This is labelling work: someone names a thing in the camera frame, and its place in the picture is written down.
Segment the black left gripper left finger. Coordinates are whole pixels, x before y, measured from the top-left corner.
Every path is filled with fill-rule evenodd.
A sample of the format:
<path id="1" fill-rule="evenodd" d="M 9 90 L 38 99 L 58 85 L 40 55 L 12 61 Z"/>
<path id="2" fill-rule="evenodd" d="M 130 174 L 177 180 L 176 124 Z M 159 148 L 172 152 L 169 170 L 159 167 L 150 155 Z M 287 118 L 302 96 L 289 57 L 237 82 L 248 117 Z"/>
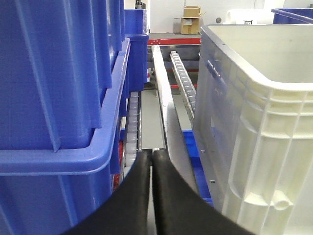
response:
<path id="1" fill-rule="evenodd" d="M 67 235 L 146 235 L 152 151 L 137 153 L 122 183 L 94 213 Z"/>

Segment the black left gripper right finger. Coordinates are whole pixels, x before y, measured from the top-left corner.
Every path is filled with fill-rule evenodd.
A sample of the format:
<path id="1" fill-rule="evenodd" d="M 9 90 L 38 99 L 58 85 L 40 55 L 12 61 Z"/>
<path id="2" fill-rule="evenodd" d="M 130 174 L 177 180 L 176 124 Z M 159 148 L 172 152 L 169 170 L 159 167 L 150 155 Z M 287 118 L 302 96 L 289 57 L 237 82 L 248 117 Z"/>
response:
<path id="1" fill-rule="evenodd" d="M 153 153 L 153 200 L 159 235 L 248 235 L 183 180 L 165 150 Z"/>

